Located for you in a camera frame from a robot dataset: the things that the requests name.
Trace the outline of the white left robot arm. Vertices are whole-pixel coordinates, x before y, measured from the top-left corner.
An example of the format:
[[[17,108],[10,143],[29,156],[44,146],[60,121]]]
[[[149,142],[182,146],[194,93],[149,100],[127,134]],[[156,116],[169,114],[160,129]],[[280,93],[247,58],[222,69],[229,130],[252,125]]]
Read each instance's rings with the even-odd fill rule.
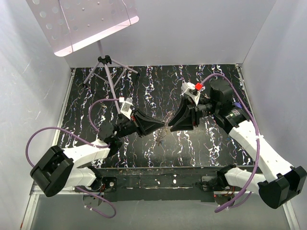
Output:
[[[30,176],[47,197],[58,194],[65,187],[84,186],[96,192],[103,186],[103,176],[88,163],[115,155],[122,146],[121,138],[133,133],[147,136],[164,125],[136,110],[130,119],[125,118],[119,124],[103,123],[98,139],[92,143],[84,141],[81,146],[66,149],[50,147],[33,166]]]

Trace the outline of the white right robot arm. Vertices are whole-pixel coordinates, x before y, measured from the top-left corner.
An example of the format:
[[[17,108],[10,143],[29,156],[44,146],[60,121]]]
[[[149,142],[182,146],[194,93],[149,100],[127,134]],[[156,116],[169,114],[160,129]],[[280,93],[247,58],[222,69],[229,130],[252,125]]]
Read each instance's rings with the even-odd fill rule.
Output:
[[[220,169],[216,177],[203,182],[203,188],[226,191],[240,187],[243,191],[258,194],[273,209],[300,194],[307,177],[306,170],[301,166],[294,167],[260,136],[247,113],[233,103],[234,91],[228,82],[213,81],[209,98],[201,97],[201,88],[200,83],[183,83],[179,108],[168,124],[170,130],[193,130],[199,125],[200,118],[212,115],[216,124],[243,147],[261,170],[261,174],[257,174],[228,165]]]

